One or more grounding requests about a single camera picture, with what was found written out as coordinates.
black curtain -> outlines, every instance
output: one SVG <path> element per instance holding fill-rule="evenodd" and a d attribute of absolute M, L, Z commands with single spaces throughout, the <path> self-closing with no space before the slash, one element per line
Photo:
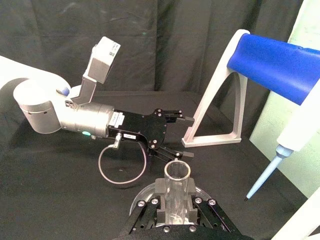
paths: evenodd
<path fill-rule="evenodd" d="M 73 87 L 81 83 L 92 47 L 107 36 L 121 48 L 98 91 L 203 94 L 236 30 L 287 41 L 302 1 L 2 0 L 0 55 L 58 74 Z M 251 134 L 268 94 L 249 81 L 244 135 Z M 212 104 L 233 119 L 232 76 Z M 0 124 L 14 130 L 9 125 L 20 117 L 0 113 Z"/>

cable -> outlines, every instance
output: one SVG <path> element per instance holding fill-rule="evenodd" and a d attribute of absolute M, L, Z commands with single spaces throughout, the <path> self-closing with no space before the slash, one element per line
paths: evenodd
<path fill-rule="evenodd" d="M 142 153 L 143 153 L 144 166 L 143 166 L 143 169 L 142 169 L 141 173 L 140 173 L 137 177 L 135 177 L 134 179 L 131 179 L 131 180 L 129 180 L 129 181 L 122 181 L 122 182 L 112 181 L 111 179 L 109 179 L 109 178 L 106 177 L 106 175 L 102 172 L 102 169 L 101 169 L 101 158 L 102 158 L 102 155 L 104 154 L 104 152 L 105 152 L 107 149 L 112 148 L 114 145 L 111 144 L 111 145 L 105 147 L 105 148 L 101 151 L 101 153 L 100 153 L 100 155 L 99 155 L 98 166 L 99 166 L 99 171 L 100 171 L 101 175 L 104 177 L 105 180 L 107 180 L 108 182 L 110 182 L 110 183 L 112 183 L 112 184 L 118 184 L 118 185 L 120 185 L 120 184 L 129 184 L 129 183 L 133 183 L 135 180 L 137 180 L 138 178 L 140 178 L 140 177 L 142 176 L 142 174 L 144 174 L 144 172 L 145 172 L 145 170 L 146 170 L 146 167 L 147 167 L 147 155 L 146 155 L 146 152 L 145 152 L 145 149 L 144 149 L 143 145 L 142 145 L 140 142 L 138 142 L 138 144 L 139 144 L 139 146 L 140 146 L 140 148 L 141 148 L 141 151 L 142 151 Z"/>

black tabletop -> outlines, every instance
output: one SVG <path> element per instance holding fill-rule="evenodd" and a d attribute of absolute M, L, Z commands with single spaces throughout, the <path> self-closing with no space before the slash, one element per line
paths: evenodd
<path fill-rule="evenodd" d="M 155 108 L 182 109 L 192 117 L 201 96 L 188 92 L 97 92 L 94 101 L 150 114 Z M 270 239 L 306 197 L 278 170 L 247 202 L 245 195 L 269 163 L 246 138 L 241 143 L 184 148 L 187 127 L 168 126 L 165 144 L 194 153 L 189 161 L 198 187 L 215 198 L 242 234 Z M 228 132 L 230 121 L 210 107 L 197 135 Z M 34 132 L 23 122 L 0 160 L 0 239 L 112 239 L 126 222 L 135 196 L 164 176 L 165 162 L 150 158 L 145 174 L 129 186 L 105 181 L 98 170 L 110 140 L 60 130 Z M 115 181 L 139 174 L 143 156 L 135 142 L 107 151 L 103 171 Z"/>

blue handle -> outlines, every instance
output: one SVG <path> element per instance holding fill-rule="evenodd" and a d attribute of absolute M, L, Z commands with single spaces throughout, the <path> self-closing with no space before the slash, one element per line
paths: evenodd
<path fill-rule="evenodd" d="M 246 33 L 227 66 L 301 105 L 320 79 L 320 51 Z"/>

white triangular stand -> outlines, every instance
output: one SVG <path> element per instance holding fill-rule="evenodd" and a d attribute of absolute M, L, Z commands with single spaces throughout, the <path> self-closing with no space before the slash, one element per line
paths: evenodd
<path fill-rule="evenodd" d="M 227 64 L 234 54 L 238 42 L 243 34 L 249 34 L 247 30 L 238 30 L 230 40 L 226 47 L 219 64 L 217 65 L 214 74 L 209 82 L 208 87 L 201 99 L 201 102 L 193 116 L 194 124 L 189 127 L 182 138 L 182 144 L 185 148 L 219 145 L 219 144 L 233 144 L 241 141 L 241 129 L 244 116 L 247 78 L 238 73 L 238 80 L 235 84 L 235 110 L 233 120 L 233 130 L 229 134 L 209 135 L 209 136 L 195 136 L 198 127 L 206 114 L 206 111 L 217 94 L 219 88 L 227 79 L 227 77 L 234 72 L 227 67 Z"/>

